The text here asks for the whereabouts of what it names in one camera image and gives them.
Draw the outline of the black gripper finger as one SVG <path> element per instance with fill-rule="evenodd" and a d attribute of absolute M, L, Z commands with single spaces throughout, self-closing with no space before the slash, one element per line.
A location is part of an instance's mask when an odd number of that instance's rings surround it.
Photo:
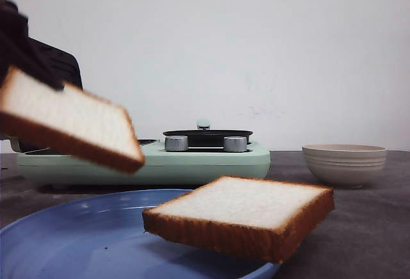
<path fill-rule="evenodd" d="M 17 67 L 55 90 L 64 88 L 63 81 L 52 73 L 28 36 L 28 18 L 19 13 L 16 4 L 1 2 L 1 81 L 10 66 Z"/>

